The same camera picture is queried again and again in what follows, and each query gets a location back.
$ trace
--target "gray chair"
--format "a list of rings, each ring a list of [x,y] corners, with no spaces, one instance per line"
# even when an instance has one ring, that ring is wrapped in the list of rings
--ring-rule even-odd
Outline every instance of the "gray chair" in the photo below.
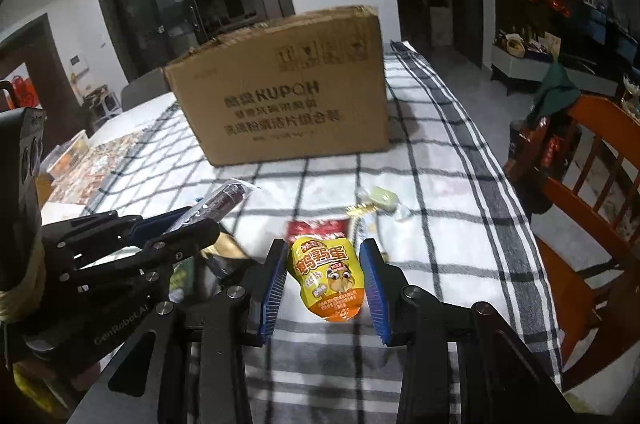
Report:
[[[169,91],[171,88],[164,78],[162,68],[151,70],[122,88],[122,110],[128,111]]]

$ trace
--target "yellow snack package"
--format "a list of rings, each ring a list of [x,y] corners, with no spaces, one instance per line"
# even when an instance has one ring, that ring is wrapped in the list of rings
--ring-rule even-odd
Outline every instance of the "yellow snack package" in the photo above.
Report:
[[[364,276],[346,238],[299,237],[291,246],[293,276],[305,307],[326,321],[348,321],[364,300]]]

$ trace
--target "red snack package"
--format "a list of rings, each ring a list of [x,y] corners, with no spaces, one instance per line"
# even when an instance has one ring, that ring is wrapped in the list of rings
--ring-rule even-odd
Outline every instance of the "red snack package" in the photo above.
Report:
[[[293,242],[301,236],[309,236],[322,240],[346,238],[349,232],[349,222],[349,218],[290,221],[287,223],[286,240],[289,247],[291,247]]]

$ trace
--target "cartoon bird illustration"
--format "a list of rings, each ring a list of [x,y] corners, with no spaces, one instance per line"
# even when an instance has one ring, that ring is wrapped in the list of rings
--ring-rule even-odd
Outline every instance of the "cartoon bird illustration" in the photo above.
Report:
[[[332,263],[326,270],[329,288],[334,292],[347,292],[355,285],[349,267],[341,261]]]

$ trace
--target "green cloth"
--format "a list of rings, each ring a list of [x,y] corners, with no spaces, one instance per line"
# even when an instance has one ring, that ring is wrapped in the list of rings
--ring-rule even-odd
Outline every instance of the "green cloth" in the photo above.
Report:
[[[533,129],[542,117],[549,117],[570,107],[580,98],[580,90],[571,82],[564,66],[554,62],[533,96],[527,125]]]

